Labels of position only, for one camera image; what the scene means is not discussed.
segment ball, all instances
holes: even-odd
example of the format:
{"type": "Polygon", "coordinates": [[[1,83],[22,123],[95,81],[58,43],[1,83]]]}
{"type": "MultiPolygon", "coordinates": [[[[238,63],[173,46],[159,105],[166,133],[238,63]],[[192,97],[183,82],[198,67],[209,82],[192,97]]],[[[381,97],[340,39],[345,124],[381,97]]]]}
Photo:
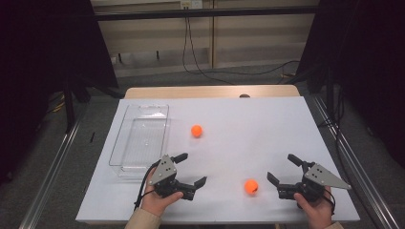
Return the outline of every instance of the ball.
{"type": "Polygon", "coordinates": [[[250,194],[254,195],[257,190],[259,189],[259,184],[254,179],[248,179],[245,183],[245,191],[250,194]]]}
{"type": "Polygon", "coordinates": [[[203,133],[203,128],[200,125],[194,125],[191,128],[191,135],[193,135],[194,137],[199,137],[201,136],[203,133]]]}

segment person's left hand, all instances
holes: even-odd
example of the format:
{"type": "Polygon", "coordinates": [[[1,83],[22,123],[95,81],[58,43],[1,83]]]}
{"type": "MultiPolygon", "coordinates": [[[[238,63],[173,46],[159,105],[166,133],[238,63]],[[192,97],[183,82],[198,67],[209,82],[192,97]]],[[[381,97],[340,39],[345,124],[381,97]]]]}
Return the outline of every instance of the person's left hand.
{"type": "MultiPolygon", "coordinates": [[[[149,180],[152,178],[152,175],[155,173],[155,170],[156,168],[152,169],[148,175],[148,178],[146,179],[145,183],[146,187],[144,191],[145,194],[154,190],[154,187],[152,185],[149,185],[149,180]]],[[[140,208],[149,213],[152,213],[157,217],[161,217],[166,207],[176,202],[180,198],[182,198],[182,192],[174,193],[166,198],[162,198],[157,193],[152,192],[143,197],[143,201],[142,204],[140,205],[140,208]]]]}

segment transparent tray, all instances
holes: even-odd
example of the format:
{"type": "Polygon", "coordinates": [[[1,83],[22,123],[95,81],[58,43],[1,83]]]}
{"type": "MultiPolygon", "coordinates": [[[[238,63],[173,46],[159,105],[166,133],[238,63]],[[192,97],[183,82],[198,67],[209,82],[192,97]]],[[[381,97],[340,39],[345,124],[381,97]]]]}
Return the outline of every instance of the transparent tray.
{"type": "Polygon", "coordinates": [[[147,169],[164,154],[168,113],[168,105],[127,107],[110,158],[119,177],[142,181],[147,169]]]}

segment gray carpet floor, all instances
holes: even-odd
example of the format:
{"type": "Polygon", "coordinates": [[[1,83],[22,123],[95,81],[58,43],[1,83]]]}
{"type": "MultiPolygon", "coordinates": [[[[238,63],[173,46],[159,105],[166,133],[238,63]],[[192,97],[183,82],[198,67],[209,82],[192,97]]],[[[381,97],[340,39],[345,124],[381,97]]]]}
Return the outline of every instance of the gray carpet floor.
{"type": "MultiPolygon", "coordinates": [[[[285,73],[295,73],[297,64],[284,67],[285,73]]],[[[149,86],[187,86],[187,85],[226,85],[223,81],[235,85],[277,84],[286,79],[280,77],[281,69],[271,70],[269,66],[243,67],[224,69],[224,72],[243,72],[251,75],[234,73],[207,73],[208,77],[216,77],[222,81],[208,78],[201,74],[163,73],[118,79],[119,90],[125,92],[131,87],[149,86]]],[[[323,121],[319,114],[312,94],[307,91],[306,82],[298,83],[297,88],[305,97],[316,123],[323,121]]],[[[75,221],[75,216],[84,198],[86,188],[90,183],[93,171],[101,153],[104,141],[108,135],[114,118],[118,100],[113,99],[97,90],[89,89],[92,99],[88,104],[75,103],[77,110],[84,109],[84,117],[80,122],[75,141],[66,155],[61,170],[47,202],[41,211],[41,217],[36,228],[123,228],[123,225],[90,226],[75,221]]],[[[325,89],[320,94],[325,97],[325,89]]],[[[0,186],[0,228],[18,228],[29,209],[35,195],[40,189],[44,177],[53,163],[56,152],[65,137],[66,116],[63,109],[57,113],[47,114],[37,131],[35,142],[29,153],[22,158],[18,169],[13,173],[13,180],[0,186]]],[[[405,227],[405,170],[390,157],[383,142],[370,135],[367,124],[363,121],[350,101],[345,102],[345,115],[341,120],[341,131],[351,144],[361,164],[373,184],[392,210],[400,227],[405,227]]],[[[377,228],[383,228],[378,216],[360,185],[356,182],[352,170],[347,163],[341,164],[335,143],[326,127],[319,128],[332,158],[342,177],[349,177],[358,195],[349,191],[354,205],[361,217],[358,222],[343,223],[345,228],[375,228],[370,217],[377,222],[377,228]]],[[[196,225],[165,226],[161,228],[199,228],[196,225]]],[[[274,228],[272,225],[221,225],[203,226],[200,228],[274,228]]],[[[307,228],[303,224],[282,225],[282,228],[307,228]]]]}

